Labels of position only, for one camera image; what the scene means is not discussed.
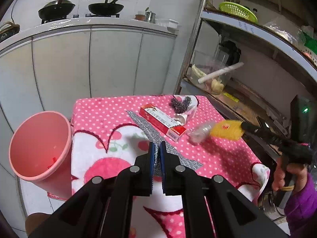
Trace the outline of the person's right hand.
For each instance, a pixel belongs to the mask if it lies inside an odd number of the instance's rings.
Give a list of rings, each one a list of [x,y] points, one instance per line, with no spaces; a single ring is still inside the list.
[[[293,193],[301,191],[306,186],[308,180],[307,166],[302,164],[290,163],[286,166],[284,170],[284,168],[282,167],[282,162],[282,158],[279,158],[277,161],[277,167],[273,174],[273,191],[277,191],[285,186],[286,174],[292,174],[296,176]]]

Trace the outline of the purple sleeve forearm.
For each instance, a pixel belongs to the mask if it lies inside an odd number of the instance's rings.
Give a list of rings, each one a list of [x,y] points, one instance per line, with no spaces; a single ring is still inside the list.
[[[290,237],[316,237],[317,193],[310,174],[305,187],[290,196],[284,213],[290,230]]]

